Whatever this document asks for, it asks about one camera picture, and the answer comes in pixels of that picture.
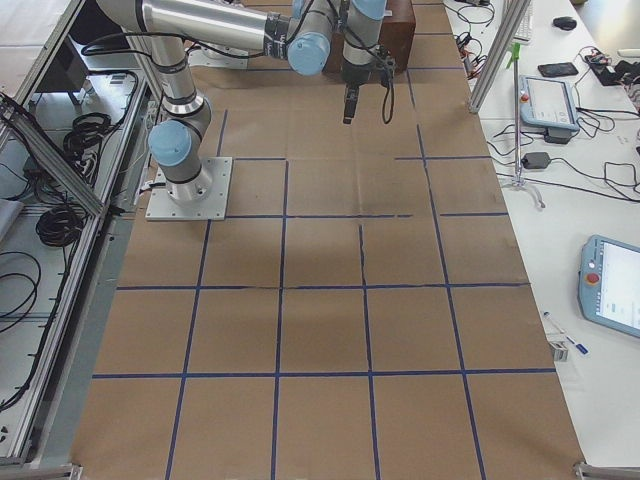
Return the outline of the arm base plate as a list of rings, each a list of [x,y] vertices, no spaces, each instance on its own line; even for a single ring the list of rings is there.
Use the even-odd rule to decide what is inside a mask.
[[[205,157],[198,177],[176,184],[158,169],[145,218],[149,221],[223,221],[226,217],[233,159]]]

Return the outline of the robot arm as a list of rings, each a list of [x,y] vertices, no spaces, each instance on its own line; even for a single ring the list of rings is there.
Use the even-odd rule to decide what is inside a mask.
[[[395,61],[380,44],[383,1],[295,1],[288,15],[261,12],[239,1],[101,1],[100,10],[122,29],[160,92],[166,120],[151,130],[150,153],[175,205],[225,196],[228,180],[199,154],[211,105],[195,86],[191,68],[244,68],[252,59],[287,62],[298,74],[320,73],[335,33],[343,36],[343,121],[352,122],[359,90],[377,73],[385,88],[382,120],[395,106]]]

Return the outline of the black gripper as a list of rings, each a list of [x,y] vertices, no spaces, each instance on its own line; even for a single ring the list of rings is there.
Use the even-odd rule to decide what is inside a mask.
[[[341,76],[347,84],[344,94],[343,124],[351,124],[359,99],[358,86],[367,83],[374,73],[378,75],[382,86],[389,86],[393,81],[396,62],[383,45],[356,47],[346,44],[342,53]]]

